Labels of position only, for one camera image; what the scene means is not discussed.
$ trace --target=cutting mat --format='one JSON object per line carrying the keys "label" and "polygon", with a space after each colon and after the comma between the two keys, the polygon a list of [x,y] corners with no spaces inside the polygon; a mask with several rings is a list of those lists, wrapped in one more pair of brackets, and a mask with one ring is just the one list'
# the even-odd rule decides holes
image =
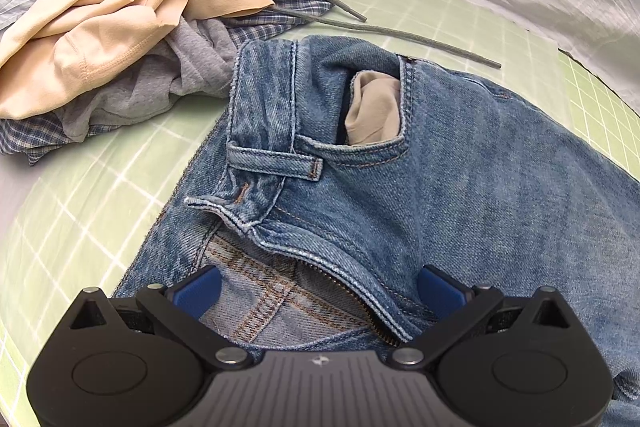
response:
{"label": "cutting mat", "polygon": [[[445,41],[503,67],[318,23],[285,36],[352,35],[480,74],[535,103],[640,178],[640,120],[553,42],[463,0],[343,1],[372,24]],[[336,9],[328,16],[353,21]],[[41,178],[0,243],[0,412],[11,426],[37,425],[24,382],[38,350],[83,287],[115,288],[224,107],[222,100],[188,97],[146,123],[45,158]]]}

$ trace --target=screw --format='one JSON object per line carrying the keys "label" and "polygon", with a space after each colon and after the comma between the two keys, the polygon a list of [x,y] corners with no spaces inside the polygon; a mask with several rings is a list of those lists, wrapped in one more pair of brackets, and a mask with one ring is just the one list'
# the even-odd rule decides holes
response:
{"label": "screw", "polygon": [[401,347],[393,352],[391,358],[402,365],[415,365],[424,360],[424,355],[415,347]]}
{"label": "screw", "polygon": [[223,347],[216,352],[216,358],[222,363],[228,365],[238,365],[246,360],[248,353],[241,347]]}

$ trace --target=zipper fly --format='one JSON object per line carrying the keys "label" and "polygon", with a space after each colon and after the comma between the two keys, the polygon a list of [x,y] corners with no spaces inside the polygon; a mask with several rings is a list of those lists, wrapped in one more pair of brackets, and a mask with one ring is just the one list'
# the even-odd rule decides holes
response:
{"label": "zipper fly", "polygon": [[378,317],[375,311],[371,309],[371,307],[359,296],[356,292],[354,292],[351,288],[349,288],[345,283],[336,279],[331,274],[328,274],[324,270],[320,269],[318,266],[311,264],[307,261],[302,261],[298,259],[300,263],[305,264],[309,268],[313,269],[316,273],[320,274],[325,279],[330,280],[333,284],[340,287],[341,290],[347,292],[355,301],[360,305],[363,311],[366,314],[367,322],[371,330],[385,343],[390,346],[398,347],[401,344],[401,341],[398,339],[398,336],[389,329],[389,327]]}

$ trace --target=beige fabric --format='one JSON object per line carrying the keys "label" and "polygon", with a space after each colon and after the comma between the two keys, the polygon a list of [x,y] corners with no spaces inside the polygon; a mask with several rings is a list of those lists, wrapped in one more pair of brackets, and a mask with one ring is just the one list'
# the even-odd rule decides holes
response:
{"label": "beige fabric", "polygon": [[394,139],[400,133],[400,81],[377,71],[353,79],[353,100],[344,120],[349,145]]}
{"label": "beige fabric", "polygon": [[184,13],[239,16],[271,0],[37,0],[0,41],[0,118],[61,107],[112,80]]}

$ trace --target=belt loop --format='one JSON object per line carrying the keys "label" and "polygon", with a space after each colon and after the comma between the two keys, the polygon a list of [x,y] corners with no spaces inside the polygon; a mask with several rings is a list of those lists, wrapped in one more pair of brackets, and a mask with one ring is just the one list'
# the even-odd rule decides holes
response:
{"label": "belt loop", "polygon": [[312,182],[319,181],[322,172],[322,158],[238,147],[235,142],[226,144],[226,163],[241,171],[300,178]]}

